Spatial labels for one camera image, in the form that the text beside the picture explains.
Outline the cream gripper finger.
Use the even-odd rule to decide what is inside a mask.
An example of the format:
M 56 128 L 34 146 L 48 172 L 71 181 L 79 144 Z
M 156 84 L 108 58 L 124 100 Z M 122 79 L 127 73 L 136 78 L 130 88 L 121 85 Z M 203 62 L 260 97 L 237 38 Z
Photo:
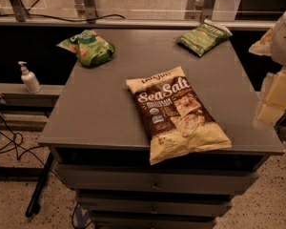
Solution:
M 286 112 L 286 67 L 267 73 L 255 108 L 255 127 L 275 126 Z

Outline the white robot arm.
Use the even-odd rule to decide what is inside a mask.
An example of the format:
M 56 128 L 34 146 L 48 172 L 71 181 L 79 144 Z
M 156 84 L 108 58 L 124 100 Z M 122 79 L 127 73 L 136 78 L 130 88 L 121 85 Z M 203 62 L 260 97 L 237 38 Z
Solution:
M 286 11 L 250 48 L 256 55 L 267 55 L 282 66 L 278 73 L 268 73 L 262 83 L 255 109 L 257 128 L 275 126 L 286 112 Z

